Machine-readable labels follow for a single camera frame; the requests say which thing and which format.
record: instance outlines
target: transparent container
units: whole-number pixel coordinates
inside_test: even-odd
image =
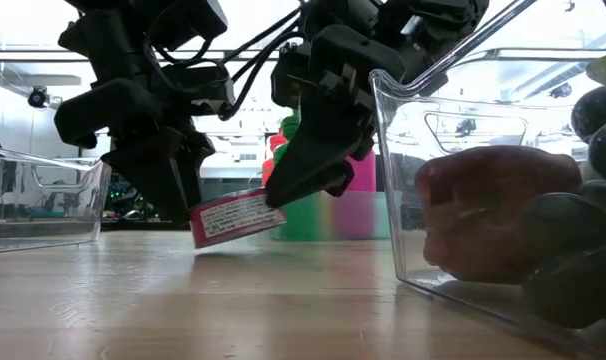
[[[600,0],[573,2],[576,11],[591,7],[586,16],[597,19],[570,24],[567,11],[550,11],[551,3],[510,3],[409,85],[384,71],[372,72],[395,270],[401,281],[421,291],[469,305],[570,351],[606,358],[606,320],[574,330],[544,320],[526,301],[528,281],[565,258],[542,261],[531,254],[536,243],[519,226],[524,206],[536,195],[523,194],[567,193],[580,185],[578,167],[588,145],[574,134],[570,115],[576,101],[599,86],[586,76],[587,64],[606,55],[606,10]],[[543,30],[555,22],[565,23],[566,35],[569,29],[592,35],[583,45],[554,48],[566,44]],[[600,33],[587,28],[597,23]],[[520,44],[519,32],[533,28],[540,31],[531,39],[537,45]],[[511,37],[521,47],[514,47]],[[430,82],[443,75],[448,83],[426,94]],[[508,156],[517,153],[521,158]],[[540,166],[524,165],[535,161]],[[557,180],[534,184],[541,174],[549,177],[542,182]],[[551,190],[539,189],[546,186]],[[492,197],[501,191],[502,197]],[[583,221],[567,226],[582,231],[591,225]],[[585,276],[579,272],[568,281],[570,287],[574,281],[601,280]],[[605,298],[605,290],[583,298],[594,297]],[[548,305],[565,309],[576,298],[570,293]]]
[[[110,169],[0,149],[0,252],[98,238]]]

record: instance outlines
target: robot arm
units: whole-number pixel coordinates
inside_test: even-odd
[[[66,1],[82,16],[59,45],[87,57],[97,81],[60,105],[54,120],[61,139],[93,148],[94,133],[108,127],[114,150],[103,161],[164,217],[185,222],[201,202],[200,166],[214,153],[191,117],[234,116],[260,67],[284,42],[303,38],[280,49],[272,99],[298,107],[301,124],[266,185],[273,207],[321,190],[340,196],[353,177],[345,159],[362,160],[373,146],[369,72],[384,69],[399,82],[412,81],[474,30],[489,0],[310,0],[231,55],[199,67],[193,65],[208,63],[203,53],[227,30],[217,0]],[[230,76],[225,62],[297,16]],[[194,58],[178,61],[167,53],[195,36],[205,46]],[[154,50],[170,64],[161,67]],[[236,99],[233,83],[250,68]]]

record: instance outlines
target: clear plastic bin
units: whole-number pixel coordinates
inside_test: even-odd
[[[95,241],[109,175],[98,159],[0,149],[0,252]]]
[[[473,221],[476,221],[475,216],[483,216],[484,212],[496,215],[498,211],[495,209],[504,204],[496,205],[497,208],[479,205],[476,209],[471,208],[476,211],[464,214],[456,206],[461,205],[461,201],[469,201],[470,193],[464,195],[467,196],[464,200],[457,196],[435,199],[440,195],[430,187],[434,184],[426,190],[422,182],[422,175],[428,172],[426,169],[436,169],[424,167],[426,162],[435,164],[437,162],[433,159],[443,161],[445,156],[460,156],[462,151],[477,151],[479,147],[517,145],[569,155],[579,164],[586,159],[588,145],[574,134],[570,114],[574,103],[583,94],[599,86],[587,78],[585,69],[592,59],[606,55],[606,11],[600,0],[578,0],[575,5],[576,10],[572,11],[590,11],[589,16],[597,20],[574,21],[571,25],[578,27],[576,29],[568,24],[567,19],[563,20],[568,17],[563,9],[559,7],[557,12],[550,11],[550,6],[560,6],[558,2],[514,1],[412,84],[400,85],[380,70],[374,71],[370,80],[377,103],[379,145],[385,165],[397,277],[421,291],[467,304],[508,324],[517,325],[530,334],[561,344],[570,351],[606,358],[606,321],[596,322],[583,330],[553,325],[536,316],[526,303],[521,287],[523,276],[498,277],[501,266],[519,270],[518,263],[507,266],[507,262],[501,262],[500,256],[504,254],[492,255],[491,247],[500,248],[504,245],[502,241],[510,240],[509,235],[492,237],[486,232],[490,227],[483,228],[478,225],[481,222]],[[584,42],[585,46],[553,49],[550,45],[563,42],[555,41],[544,29],[555,21],[565,23],[565,35],[570,32],[569,28],[575,33],[591,31],[593,36]],[[591,29],[581,28],[581,24],[587,27],[597,23]],[[602,34],[594,33],[595,27],[601,29]],[[515,48],[510,42],[510,38],[515,37],[518,43],[518,36],[514,34],[535,32],[533,28],[538,29],[539,36],[532,42],[542,46]],[[557,30],[552,26],[550,31]],[[430,81],[443,74],[447,75],[448,83],[426,95],[424,92]],[[568,156],[555,156],[563,159],[564,164],[568,161],[572,164]],[[508,160],[497,168],[509,169],[517,166],[517,162]],[[467,181],[472,178],[481,184],[492,183],[491,179],[483,178],[485,173],[492,173],[491,169],[468,168],[466,172],[461,170],[463,163],[448,164],[458,169],[453,173],[463,175],[451,182],[452,187],[442,191],[456,194],[454,187],[466,181],[465,176],[468,176]],[[527,182],[528,177],[536,177],[537,172],[521,174],[521,179]],[[430,173],[430,176],[437,177],[438,173]],[[477,195],[483,196],[485,190],[480,187],[481,190],[476,189]],[[431,204],[429,211],[422,208],[421,204],[426,203]],[[468,216],[472,219],[470,222],[465,220]],[[452,221],[450,227],[443,225],[447,224],[447,219],[455,217],[456,221]],[[517,217],[513,221],[489,217],[488,221],[496,221],[490,223],[497,225],[493,229],[505,226],[506,234],[509,234],[510,229],[514,230],[510,227],[518,224]],[[491,239],[485,243],[477,242],[487,238]],[[517,255],[521,254],[519,251],[523,249],[513,250]],[[487,276],[474,273],[492,261],[496,264],[493,264],[494,268],[485,267]]]

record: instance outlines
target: red and white label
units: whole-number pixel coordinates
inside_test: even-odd
[[[263,189],[210,201],[194,208],[190,214],[190,228],[197,248],[234,240],[283,223],[283,211],[265,204]]]

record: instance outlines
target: wooden table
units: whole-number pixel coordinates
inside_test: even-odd
[[[112,232],[0,254],[0,360],[560,358],[517,335],[398,282],[387,241]]]

